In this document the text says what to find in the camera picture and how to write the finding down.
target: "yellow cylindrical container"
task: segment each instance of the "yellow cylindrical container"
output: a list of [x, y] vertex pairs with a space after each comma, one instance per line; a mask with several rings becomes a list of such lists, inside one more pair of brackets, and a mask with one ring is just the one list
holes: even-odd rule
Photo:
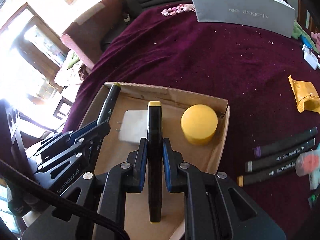
[[206, 145], [212, 139], [217, 125], [217, 114], [205, 105], [191, 106], [181, 117], [182, 131], [193, 145]]

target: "clear plastic container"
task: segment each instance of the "clear plastic container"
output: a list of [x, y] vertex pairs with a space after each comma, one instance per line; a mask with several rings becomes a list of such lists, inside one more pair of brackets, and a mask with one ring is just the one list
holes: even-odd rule
[[320, 150], [300, 154], [296, 162], [296, 173], [299, 177], [307, 175], [320, 167]]

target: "maroon bedspread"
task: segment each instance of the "maroon bedspread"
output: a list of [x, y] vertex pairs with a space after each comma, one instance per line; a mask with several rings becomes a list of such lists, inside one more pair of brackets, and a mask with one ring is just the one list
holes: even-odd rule
[[[231, 178], [244, 174], [252, 148], [302, 132], [320, 121], [300, 114], [288, 76], [313, 82], [319, 70], [303, 60], [299, 42], [253, 27], [199, 23], [192, 12], [164, 17], [164, 8], [141, 14], [118, 38], [83, 82], [64, 130], [78, 128], [105, 81], [173, 87], [229, 100], [230, 123], [219, 166]], [[309, 214], [308, 177], [294, 172], [244, 190], [287, 236]]]

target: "gray box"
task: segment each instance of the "gray box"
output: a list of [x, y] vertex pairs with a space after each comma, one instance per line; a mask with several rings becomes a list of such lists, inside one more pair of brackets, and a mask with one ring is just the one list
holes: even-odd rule
[[258, 27], [291, 38], [295, 10], [283, 0], [192, 0], [199, 22]]

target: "yellow snack packet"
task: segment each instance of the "yellow snack packet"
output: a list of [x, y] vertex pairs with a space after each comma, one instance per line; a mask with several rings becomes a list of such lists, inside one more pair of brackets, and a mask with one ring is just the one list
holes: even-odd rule
[[311, 82], [293, 80], [288, 77], [300, 113], [304, 110], [320, 113], [320, 98]]

